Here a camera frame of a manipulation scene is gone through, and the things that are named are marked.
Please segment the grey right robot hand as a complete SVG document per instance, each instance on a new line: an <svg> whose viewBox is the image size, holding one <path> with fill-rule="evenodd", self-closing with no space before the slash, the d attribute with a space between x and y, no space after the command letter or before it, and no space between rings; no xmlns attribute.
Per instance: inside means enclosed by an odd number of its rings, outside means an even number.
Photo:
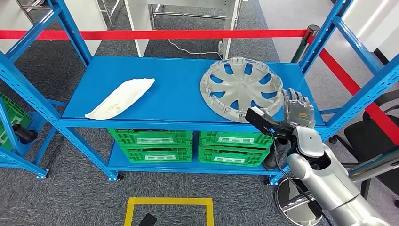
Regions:
<svg viewBox="0 0 399 226"><path fill-rule="evenodd" d="M283 94L283 125L294 128L304 126L315 127L314 106L308 97L292 88L282 90Z"/></svg>

